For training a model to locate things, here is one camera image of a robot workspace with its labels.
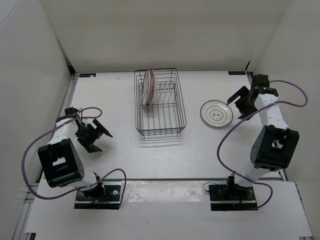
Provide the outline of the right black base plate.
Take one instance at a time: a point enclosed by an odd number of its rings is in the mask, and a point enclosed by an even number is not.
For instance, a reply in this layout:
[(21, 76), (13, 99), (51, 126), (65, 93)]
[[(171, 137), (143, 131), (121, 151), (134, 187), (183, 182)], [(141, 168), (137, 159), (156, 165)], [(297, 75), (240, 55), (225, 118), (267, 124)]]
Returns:
[(209, 194), (212, 212), (257, 211), (258, 204), (252, 187), (245, 191), (229, 192), (226, 184), (206, 182), (203, 190)]

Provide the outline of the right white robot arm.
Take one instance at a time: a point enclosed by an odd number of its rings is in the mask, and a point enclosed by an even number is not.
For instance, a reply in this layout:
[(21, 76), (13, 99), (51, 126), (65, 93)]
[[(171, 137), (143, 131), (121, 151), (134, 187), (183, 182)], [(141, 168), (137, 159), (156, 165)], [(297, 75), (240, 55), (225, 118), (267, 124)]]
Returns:
[(276, 104), (278, 96), (274, 88), (255, 86), (248, 89), (243, 86), (227, 100), (227, 104), (235, 102), (241, 113), (241, 120), (259, 111), (262, 125), (250, 150), (249, 162), (238, 175), (233, 174), (227, 179), (224, 193), (230, 200), (244, 195), (262, 176), (286, 169), (290, 164), (300, 135), (297, 131), (291, 130), (285, 122)]

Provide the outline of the left table label sticker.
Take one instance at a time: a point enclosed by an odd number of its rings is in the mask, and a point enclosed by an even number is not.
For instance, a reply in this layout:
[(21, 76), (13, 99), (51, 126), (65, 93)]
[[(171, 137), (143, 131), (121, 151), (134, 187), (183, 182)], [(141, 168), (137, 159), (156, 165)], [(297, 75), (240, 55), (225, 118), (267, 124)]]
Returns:
[(81, 73), (78, 76), (79, 78), (94, 78), (96, 77), (96, 73)]

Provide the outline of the table label sticker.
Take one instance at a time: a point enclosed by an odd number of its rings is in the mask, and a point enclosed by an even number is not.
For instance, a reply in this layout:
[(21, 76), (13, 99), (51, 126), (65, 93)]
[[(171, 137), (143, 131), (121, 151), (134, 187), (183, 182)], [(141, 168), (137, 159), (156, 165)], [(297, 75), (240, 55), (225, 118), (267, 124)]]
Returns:
[(79, 78), (94, 78), (96, 77), (96, 73), (81, 73), (78, 76)]
[(228, 74), (231, 76), (239, 76), (239, 75), (246, 75), (245, 71), (228, 71)]

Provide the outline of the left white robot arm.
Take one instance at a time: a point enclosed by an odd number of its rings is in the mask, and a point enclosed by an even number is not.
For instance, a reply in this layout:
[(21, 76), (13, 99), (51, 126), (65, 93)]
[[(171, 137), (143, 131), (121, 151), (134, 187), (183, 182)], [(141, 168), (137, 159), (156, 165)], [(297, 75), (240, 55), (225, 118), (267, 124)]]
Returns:
[(56, 128), (51, 140), (37, 151), (48, 185), (51, 188), (81, 188), (85, 197), (100, 200), (105, 194), (103, 183), (97, 183), (100, 180), (97, 173), (85, 173), (74, 140), (88, 153), (96, 153), (102, 149), (94, 142), (102, 135), (112, 135), (97, 119), (89, 123), (77, 114), (57, 118)]

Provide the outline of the outer pink patterned plate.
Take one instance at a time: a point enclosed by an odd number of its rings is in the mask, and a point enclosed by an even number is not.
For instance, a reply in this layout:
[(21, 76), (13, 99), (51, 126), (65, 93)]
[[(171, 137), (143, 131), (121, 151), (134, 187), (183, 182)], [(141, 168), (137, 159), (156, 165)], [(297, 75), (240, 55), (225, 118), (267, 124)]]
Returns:
[(147, 69), (144, 74), (142, 83), (142, 97), (141, 103), (143, 106), (147, 106), (151, 96), (152, 78), (151, 71)]

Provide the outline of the inner pink patterned plate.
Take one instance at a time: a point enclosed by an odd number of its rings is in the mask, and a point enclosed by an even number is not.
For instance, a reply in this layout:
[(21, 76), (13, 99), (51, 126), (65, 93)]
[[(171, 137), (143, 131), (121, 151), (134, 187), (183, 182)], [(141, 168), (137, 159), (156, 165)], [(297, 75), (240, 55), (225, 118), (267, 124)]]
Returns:
[(148, 101), (147, 101), (148, 106), (152, 104), (153, 98), (157, 91), (157, 78), (156, 78), (156, 72), (154, 69), (150, 71), (150, 83), (151, 83), (151, 89), (148, 95)]

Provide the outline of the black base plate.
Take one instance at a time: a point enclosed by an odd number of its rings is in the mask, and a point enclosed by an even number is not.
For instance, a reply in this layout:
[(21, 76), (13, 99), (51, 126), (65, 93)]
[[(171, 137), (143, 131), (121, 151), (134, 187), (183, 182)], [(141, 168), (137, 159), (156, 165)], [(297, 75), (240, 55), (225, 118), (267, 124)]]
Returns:
[(203, 190), (209, 194), (212, 212), (257, 211), (258, 204), (252, 187), (245, 191), (229, 192), (226, 184), (206, 182)]
[(74, 209), (118, 210), (120, 208), (123, 184), (121, 181), (104, 181), (104, 190), (98, 196), (85, 196), (81, 190), (76, 192)]

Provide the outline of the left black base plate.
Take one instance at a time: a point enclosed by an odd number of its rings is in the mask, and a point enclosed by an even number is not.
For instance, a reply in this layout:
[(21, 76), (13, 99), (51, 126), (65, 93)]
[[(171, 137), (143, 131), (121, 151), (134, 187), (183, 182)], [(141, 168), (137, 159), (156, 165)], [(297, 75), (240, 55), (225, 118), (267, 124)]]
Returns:
[(85, 196), (81, 190), (76, 192), (74, 209), (118, 210), (120, 208), (123, 184), (121, 181), (104, 181), (104, 190), (98, 196)]

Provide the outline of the right table label sticker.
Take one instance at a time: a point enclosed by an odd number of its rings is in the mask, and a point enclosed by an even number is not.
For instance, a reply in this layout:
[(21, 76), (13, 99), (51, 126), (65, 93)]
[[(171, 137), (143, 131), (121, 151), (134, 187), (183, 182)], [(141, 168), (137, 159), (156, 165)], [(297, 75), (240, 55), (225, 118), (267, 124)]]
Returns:
[(239, 76), (239, 75), (246, 75), (245, 71), (228, 71), (228, 74), (231, 76)]

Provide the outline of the pink patterned plate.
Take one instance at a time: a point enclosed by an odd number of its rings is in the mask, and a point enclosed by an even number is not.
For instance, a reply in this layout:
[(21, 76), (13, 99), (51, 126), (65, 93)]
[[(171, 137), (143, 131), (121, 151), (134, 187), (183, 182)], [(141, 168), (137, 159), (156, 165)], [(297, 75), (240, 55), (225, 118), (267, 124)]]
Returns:
[(147, 106), (151, 96), (152, 78), (151, 71), (147, 69), (144, 74), (142, 83), (142, 97), (141, 103), (143, 106)]
[(157, 91), (157, 78), (156, 78), (156, 72), (154, 69), (150, 71), (150, 83), (151, 83), (151, 89), (148, 95), (148, 101), (147, 101), (148, 106), (152, 104), (153, 98)]

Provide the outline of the white plate with dark rim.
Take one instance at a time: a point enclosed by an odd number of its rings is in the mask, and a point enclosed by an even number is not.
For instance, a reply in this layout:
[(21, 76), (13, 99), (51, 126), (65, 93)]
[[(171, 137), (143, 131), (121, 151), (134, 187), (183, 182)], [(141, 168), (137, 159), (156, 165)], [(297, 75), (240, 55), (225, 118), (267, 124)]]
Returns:
[(212, 128), (224, 128), (234, 118), (232, 109), (220, 100), (206, 101), (200, 108), (200, 118)]

